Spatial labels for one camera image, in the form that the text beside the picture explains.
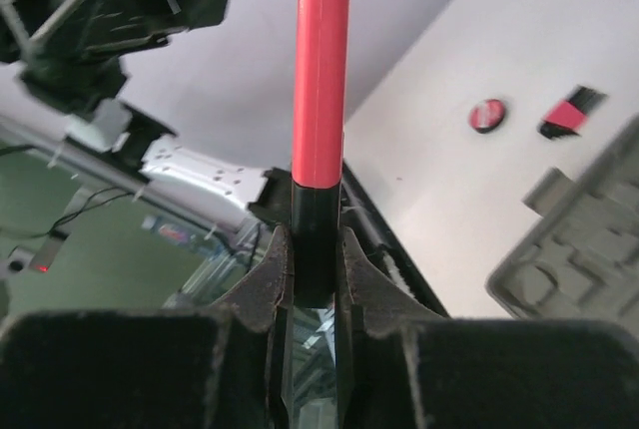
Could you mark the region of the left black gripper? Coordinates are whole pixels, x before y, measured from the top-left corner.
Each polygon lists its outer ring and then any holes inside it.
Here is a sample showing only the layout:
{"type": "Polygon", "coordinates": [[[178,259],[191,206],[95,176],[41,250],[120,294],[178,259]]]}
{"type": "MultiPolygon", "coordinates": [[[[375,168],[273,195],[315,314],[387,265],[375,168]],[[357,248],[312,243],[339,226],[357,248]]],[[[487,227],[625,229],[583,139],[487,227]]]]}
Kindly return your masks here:
{"type": "Polygon", "coordinates": [[[122,56],[219,25],[228,1],[1,0],[1,61],[22,63],[21,81],[44,104],[89,115],[126,83],[122,56]]]}

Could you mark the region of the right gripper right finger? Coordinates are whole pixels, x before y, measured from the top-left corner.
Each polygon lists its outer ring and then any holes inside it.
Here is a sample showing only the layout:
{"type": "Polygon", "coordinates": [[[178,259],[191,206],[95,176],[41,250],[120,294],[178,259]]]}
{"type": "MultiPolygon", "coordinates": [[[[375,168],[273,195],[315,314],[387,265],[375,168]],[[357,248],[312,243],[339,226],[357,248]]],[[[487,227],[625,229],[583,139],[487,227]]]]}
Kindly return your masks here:
{"type": "Polygon", "coordinates": [[[634,428],[638,343],[592,320],[453,319],[400,290],[340,235],[343,428],[634,428]]]}

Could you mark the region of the grey plastic tool case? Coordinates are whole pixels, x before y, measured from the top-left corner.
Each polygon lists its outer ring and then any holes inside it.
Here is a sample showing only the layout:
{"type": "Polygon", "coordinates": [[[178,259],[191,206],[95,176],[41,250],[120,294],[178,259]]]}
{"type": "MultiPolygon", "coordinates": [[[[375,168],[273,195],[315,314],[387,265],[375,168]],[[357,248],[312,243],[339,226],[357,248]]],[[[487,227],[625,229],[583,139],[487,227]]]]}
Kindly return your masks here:
{"type": "Polygon", "coordinates": [[[638,331],[638,121],[584,174],[546,173],[525,199],[541,219],[486,282],[518,318],[615,322],[638,331]]]}

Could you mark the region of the aluminium mounting rail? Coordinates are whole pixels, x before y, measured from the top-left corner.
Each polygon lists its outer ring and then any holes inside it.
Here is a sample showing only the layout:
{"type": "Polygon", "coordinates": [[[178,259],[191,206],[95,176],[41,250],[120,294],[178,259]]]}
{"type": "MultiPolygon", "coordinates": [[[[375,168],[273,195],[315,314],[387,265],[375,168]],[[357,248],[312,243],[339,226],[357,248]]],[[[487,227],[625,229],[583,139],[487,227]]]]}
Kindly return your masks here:
{"type": "Polygon", "coordinates": [[[448,311],[347,164],[342,165],[340,204],[341,222],[353,230],[368,260],[412,299],[448,317],[448,311]]]}

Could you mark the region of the red utility knife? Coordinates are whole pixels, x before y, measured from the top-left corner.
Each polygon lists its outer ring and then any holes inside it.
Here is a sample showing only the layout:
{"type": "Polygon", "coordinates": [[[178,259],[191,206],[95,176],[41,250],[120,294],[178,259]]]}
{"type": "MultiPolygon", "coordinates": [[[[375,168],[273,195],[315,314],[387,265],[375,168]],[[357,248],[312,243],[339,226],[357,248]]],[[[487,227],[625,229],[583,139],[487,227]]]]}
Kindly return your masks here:
{"type": "Polygon", "coordinates": [[[298,0],[291,231],[295,303],[334,292],[349,0],[298,0]]]}

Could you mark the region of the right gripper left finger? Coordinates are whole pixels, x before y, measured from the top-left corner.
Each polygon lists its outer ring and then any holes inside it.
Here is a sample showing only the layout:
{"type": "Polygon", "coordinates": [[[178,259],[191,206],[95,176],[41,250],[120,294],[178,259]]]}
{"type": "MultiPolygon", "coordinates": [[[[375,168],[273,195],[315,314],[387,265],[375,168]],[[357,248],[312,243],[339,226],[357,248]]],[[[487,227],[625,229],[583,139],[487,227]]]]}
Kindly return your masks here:
{"type": "Polygon", "coordinates": [[[1,327],[5,428],[287,428],[294,263],[279,226],[215,303],[38,311],[1,327]]]}

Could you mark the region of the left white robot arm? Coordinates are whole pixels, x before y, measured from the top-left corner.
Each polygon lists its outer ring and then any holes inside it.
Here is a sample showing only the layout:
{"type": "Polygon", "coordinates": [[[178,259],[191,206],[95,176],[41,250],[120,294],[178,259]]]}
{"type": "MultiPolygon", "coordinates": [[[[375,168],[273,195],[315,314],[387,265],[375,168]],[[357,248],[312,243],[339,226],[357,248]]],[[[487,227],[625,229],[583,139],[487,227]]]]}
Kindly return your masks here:
{"type": "Polygon", "coordinates": [[[237,231],[263,185],[259,171],[182,148],[172,129],[119,97],[123,56],[221,24],[228,1],[1,0],[1,60],[20,65],[32,97],[25,116],[2,111],[2,138],[207,234],[237,231]]]}

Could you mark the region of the red hex key set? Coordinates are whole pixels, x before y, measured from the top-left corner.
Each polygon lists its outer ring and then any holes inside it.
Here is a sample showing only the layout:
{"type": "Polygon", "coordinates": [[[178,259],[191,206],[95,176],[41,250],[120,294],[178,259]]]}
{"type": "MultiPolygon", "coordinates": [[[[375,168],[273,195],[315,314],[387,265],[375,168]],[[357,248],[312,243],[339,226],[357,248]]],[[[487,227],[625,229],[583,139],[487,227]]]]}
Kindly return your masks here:
{"type": "Polygon", "coordinates": [[[538,133],[547,140],[578,136],[589,115],[608,95],[590,87],[577,86],[542,119],[538,133]]]}

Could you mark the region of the red electrical tape roll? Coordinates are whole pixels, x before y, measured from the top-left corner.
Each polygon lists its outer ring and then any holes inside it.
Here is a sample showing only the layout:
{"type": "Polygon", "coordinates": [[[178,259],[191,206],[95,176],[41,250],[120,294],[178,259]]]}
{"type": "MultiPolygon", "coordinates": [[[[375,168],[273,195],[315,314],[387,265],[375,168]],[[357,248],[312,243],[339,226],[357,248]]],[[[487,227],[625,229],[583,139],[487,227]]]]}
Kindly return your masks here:
{"type": "Polygon", "coordinates": [[[478,134],[487,134],[496,130],[507,116],[507,106],[499,99],[487,99],[479,102],[470,111],[469,126],[478,134]]]}

